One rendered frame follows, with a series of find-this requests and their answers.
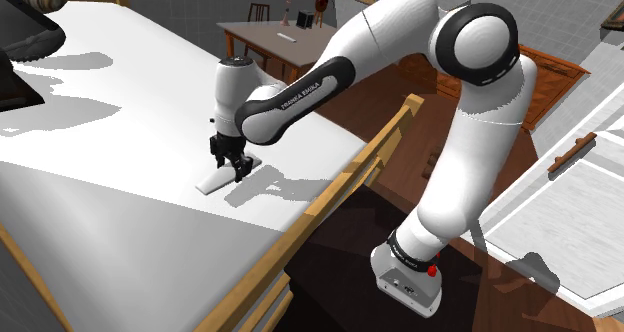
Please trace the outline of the wooden bed with white mattress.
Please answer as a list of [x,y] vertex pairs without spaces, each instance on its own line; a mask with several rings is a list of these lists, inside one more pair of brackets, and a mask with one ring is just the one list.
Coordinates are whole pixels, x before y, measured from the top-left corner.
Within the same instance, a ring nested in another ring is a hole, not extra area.
[[217,59],[112,3],[54,19],[65,46],[15,68],[43,103],[0,113],[0,330],[273,327],[286,262],[378,175],[421,99],[370,142],[310,114],[204,195]]

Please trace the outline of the dark wooden chair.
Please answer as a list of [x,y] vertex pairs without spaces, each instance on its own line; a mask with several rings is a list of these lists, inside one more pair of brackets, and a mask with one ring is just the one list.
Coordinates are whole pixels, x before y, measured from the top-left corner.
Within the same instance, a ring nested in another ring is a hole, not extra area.
[[261,3],[251,3],[249,6],[247,21],[262,22],[270,20],[270,5]]

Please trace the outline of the white flat remote control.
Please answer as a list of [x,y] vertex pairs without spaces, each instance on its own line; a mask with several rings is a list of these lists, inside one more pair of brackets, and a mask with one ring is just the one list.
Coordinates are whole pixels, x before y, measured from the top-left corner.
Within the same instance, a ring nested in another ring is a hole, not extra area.
[[214,169],[203,180],[195,185],[195,188],[203,195],[209,195],[226,185],[235,181],[235,168],[229,160],[226,163]]

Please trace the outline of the framed wall picture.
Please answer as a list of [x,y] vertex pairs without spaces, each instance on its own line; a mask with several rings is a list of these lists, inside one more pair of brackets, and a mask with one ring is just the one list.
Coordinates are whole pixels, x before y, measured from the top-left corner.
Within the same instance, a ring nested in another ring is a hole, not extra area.
[[601,28],[605,30],[624,32],[624,0],[601,23]]

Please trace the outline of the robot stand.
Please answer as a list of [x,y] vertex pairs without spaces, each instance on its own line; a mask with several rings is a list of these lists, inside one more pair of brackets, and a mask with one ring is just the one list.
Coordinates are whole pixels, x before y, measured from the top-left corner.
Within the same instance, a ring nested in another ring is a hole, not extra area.
[[405,218],[373,190],[355,191],[286,265],[294,298],[274,332],[472,332],[482,269],[451,246],[441,252],[432,317],[377,288],[370,253]]

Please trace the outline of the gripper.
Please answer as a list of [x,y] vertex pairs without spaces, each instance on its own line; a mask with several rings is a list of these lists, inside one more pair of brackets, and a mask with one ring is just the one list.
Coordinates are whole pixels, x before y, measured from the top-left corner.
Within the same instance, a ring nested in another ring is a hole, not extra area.
[[254,159],[244,155],[246,140],[217,133],[210,138],[210,152],[220,168],[229,160],[235,170],[234,181],[239,183],[253,169]]

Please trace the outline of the wooden table with lamp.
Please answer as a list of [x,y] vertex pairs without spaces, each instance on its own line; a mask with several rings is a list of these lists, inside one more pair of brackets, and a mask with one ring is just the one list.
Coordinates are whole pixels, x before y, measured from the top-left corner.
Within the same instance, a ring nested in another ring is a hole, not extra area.
[[296,80],[304,68],[318,60],[336,29],[323,22],[321,27],[314,23],[315,7],[313,11],[301,11],[297,17],[291,18],[292,1],[285,0],[280,21],[222,23],[220,27],[226,35],[227,54],[234,54],[234,43],[239,41],[245,45],[246,51],[252,50],[264,60],[275,60],[283,68],[290,68],[290,74],[282,76],[286,82]]

